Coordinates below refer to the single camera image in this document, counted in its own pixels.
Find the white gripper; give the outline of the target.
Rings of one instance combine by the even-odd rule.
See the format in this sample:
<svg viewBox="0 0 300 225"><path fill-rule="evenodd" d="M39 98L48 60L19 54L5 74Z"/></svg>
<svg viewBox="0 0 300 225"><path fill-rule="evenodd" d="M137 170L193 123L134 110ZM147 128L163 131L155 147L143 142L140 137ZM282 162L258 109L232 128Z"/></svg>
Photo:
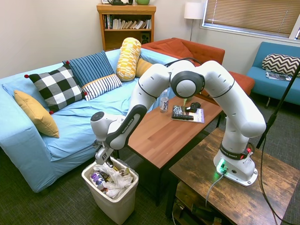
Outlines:
<svg viewBox="0 0 300 225"><path fill-rule="evenodd" d="M113 162L110 158L112 153L112 148L99 145L95 153L95 162L98 165L103 165L104 163L106 163L109 167L113 167Z"/></svg>

